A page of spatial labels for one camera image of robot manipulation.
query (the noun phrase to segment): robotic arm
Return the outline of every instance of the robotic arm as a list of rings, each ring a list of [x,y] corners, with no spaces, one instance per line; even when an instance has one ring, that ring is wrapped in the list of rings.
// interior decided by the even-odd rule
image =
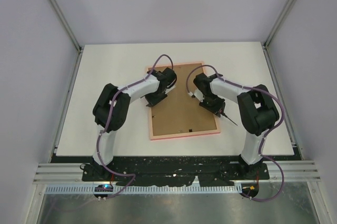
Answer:
[[[280,117],[272,98],[261,91],[247,91],[239,85],[225,82],[219,79],[217,74],[207,77],[201,73],[195,77],[193,83],[197,89],[189,94],[200,101],[200,106],[219,117],[227,117],[224,113],[225,100],[221,97],[238,104],[241,122],[247,130],[239,162],[244,165],[246,171],[258,165],[262,159],[264,133],[274,127]],[[258,85],[255,89],[268,91],[264,85]]]
[[[113,146],[116,133],[125,123],[129,105],[133,101],[145,97],[148,102],[147,106],[153,107],[167,97],[167,93],[175,87],[175,82],[176,74],[172,69],[166,68],[163,72],[154,70],[151,76],[144,78],[144,81],[118,94],[113,104],[113,113],[106,130],[107,134],[102,135],[100,141],[100,155],[103,163],[108,165],[113,160]],[[103,88],[93,109],[95,122],[98,125],[99,131],[106,127],[112,98],[122,88],[118,88],[112,84],[107,84]],[[94,153],[93,158],[97,164],[101,165],[97,151]]]

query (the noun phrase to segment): metal floor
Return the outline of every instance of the metal floor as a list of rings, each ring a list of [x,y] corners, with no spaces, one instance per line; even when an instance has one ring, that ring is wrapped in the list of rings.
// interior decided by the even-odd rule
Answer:
[[[279,187],[280,183],[261,183],[258,197],[270,197]],[[37,223],[319,223],[306,182],[286,182],[280,196],[265,203],[239,194],[121,195],[75,209],[93,197],[45,195]]]

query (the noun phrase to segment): brown board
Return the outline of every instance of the brown board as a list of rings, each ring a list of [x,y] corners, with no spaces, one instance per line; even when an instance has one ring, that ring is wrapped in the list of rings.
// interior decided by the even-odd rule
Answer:
[[[202,62],[194,62],[174,65],[177,75],[175,88],[163,101],[149,109],[151,140],[220,133],[217,117],[199,106],[199,101],[191,98],[186,91],[188,74],[202,64]],[[159,66],[155,69],[163,71],[166,67],[170,66]],[[204,69],[199,68],[190,76],[190,91],[196,89],[193,84],[195,76],[203,72]]]

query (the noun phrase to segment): cable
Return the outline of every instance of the cable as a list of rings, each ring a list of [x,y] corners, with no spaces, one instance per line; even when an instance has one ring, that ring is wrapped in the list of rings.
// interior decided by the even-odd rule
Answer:
[[[217,72],[217,70],[215,69],[215,67],[212,66],[212,65],[200,65],[200,66],[196,67],[195,69],[193,69],[193,70],[190,72],[190,74],[188,75],[188,77],[187,77],[187,79],[186,79],[186,90],[187,90],[188,93],[190,93],[190,90],[189,90],[189,78],[190,78],[191,74],[192,74],[193,72],[195,72],[197,69],[202,68],[202,67],[210,67],[210,68],[212,68],[212,69],[214,70],[214,72],[215,72],[217,78],[219,78],[220,80],[222,80],[222,81],[224,81],[225,83],[228,83],[228,84],[230,84],[230,85],[232,85],[232,86],[235,86],[235,87],[238,87],[238,88],[242,88],[242,89],[246,89],[246,90],[259,91],[259,92],[261,92],[261,93],[263,93],[263,94],[266,94],[266,95],[270,96],[274,101],[276,101],[276,103],[277,103],[278,106],[280,107],[280,110],[281,110],[281,119],[279,120],[279,122],[278,122],[276,125],[274,125],[274,127],[272,127],[272,128],[269,129],[266,133],[264,133],[264,135],[263,135],[263,137],[262,137],[262,140],[261,140],[261,143],[260,143],[260,145],[259,145],[258,154],[261,155],[262,157],[264,157],[264,158],[270,160],[270,161],[273,162],[274,164],[276,164],[276,166],[280,169],[281,176],[282,176],[281,187],[280,187],[280,190],[277,192],[277,194],[274,195],[274,196],[271,197],[271,198],[268,198],[268,199],[251,198],[251,200],[258,201],[258,202],[266,202],[266,201],[270,201],[270,200],[275,199],[278,195],[280,195],[281,191],[283,190],[283,187],[284,187],[284,173],[283,173],[283,170],[282,170],[281,166],[280,166],[274,159],[272,159],[272,158],[269,157],[269,156],[263,155],[263,154],[261,153],[261,151],[262,151],[262,147],[263,147],[263,145],[264,145],[264,142],[265,142],[265,139],[266,139],[267,135],[269,135],[269,133],[270,133],[271,131],[273,131],[274,129],[276,129],[276,128],[277,128],[279,125],[281,125],[281,123],[283,123],[283,121],[284,121],[284,114],[285,114],[285,111],[284,111],[283,105],[281,104],[281,102],[280,102],[279,99],[277,99],[274,95],[272,95],[272,94],[269,93],[268,91],[265,91],[265,90],[262,90],[262,89],[259,89],[259,88],[255,88],[255,87],[250,87],[250,86],[242,86],[242,85],[239,85],[239,84],[237,84],[237,83],[235,83],[235,82],[232,82],[232,81],[229,81],[229,80],[227,80],[227,79],[224,79],[224,78],[222,77],[222,75],[220,75],[220,74]]]
[[[146,81],[146,80],[151,76],[152,72],[154,71],[155,66],[157,65],[158,61],[159,61],[162,57],[167,57],[167,58],[170,60],[171,66],[172,66],[172,69],[173,69],[173,62],[172,62],[172,59],[171,59],[168,55],[163,54],[163,55],[161,55],[160,57],[157,58],[157,60],[156,60],[156,61],[154,62],[154,64],[153,64],[151,70],[150,70],[149,73],[145,76],[144,79],[138,80],[138,81],[136,81],[136,82],[134,82],[134,83],[132,83],[132,84],[130,84],[130,85],[128,85],[128,86],[125,86],[125,87],[119,89],[119,90],[116,92],[116,94],[113,96],[112,100],[111,100],[110,110],[109,110],[108,118],[107,118],[107,120],[106,120],[105,128],[104,128],[103,130],[100,131],[100,133],[99,133],[99,135],[98,135],[98,138],[97,138],[97,142],[96,142],[97,157],[98,157],[98,159],[100,160],[101,165],[102,165],[108,172],[110,172],[110,173],[112,173],[112,174],[114,174],[114,175],[117,175],[117,176],[121,176],[121,177],[132,177],[132,178],[131,178],[131,180],[130,180],[130,181],[129,181],[129,182],[128,182],[128,183],[127,183],[121,190],[119,190],[119,191],[116,192],[115,194],[112,194],[112,195],[108,196],[107,199],[114,198],[114,197],[116,197],[117,195],[121,194],[122,191],[124,191],[124,190],[126,189],[126,187],[128,187],[128,186],[135,180],[135,177],[136,177],[136,174],[121,174],[121,173],[118,173],[118,172],[115,172],[115,171],[109,169],[109,167],[107,167],[107,166],[104,164],[103,159],[102,159],[102,156],[101,156],[101,153],[100,153],[100,141],[101,141],[101,136],[102,136],[104,133],[106,133],[107,128],[108,128],[108,126],[109,126],[109,124],[110,124],[110,121],[111,121],[111,118],[112,118],[112,111],[113,111],[113,108],[114,108],[114,107],[113,107],[113,104],[115,103],[117,96],[118,96],[122,91],[124,91],[124,90],[126,90],[126,89],[128,89],[128,88],[130,88],[130,87],[133,87],[133,86],[135,86],[135,85],[138,85],[138,84],[140,84],[140,83]]]

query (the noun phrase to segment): gray wall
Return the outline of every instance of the gray wall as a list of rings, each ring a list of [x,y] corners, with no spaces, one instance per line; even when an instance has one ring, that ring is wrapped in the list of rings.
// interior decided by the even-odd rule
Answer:
[[[306,156],[337,210],[337,0],[297,0],[271,45]]]
[[[286,0],[57,0],[79,43],[263,41]]]
[[[0,218],[20,223],[76,51],[47,0],[0,0]]]

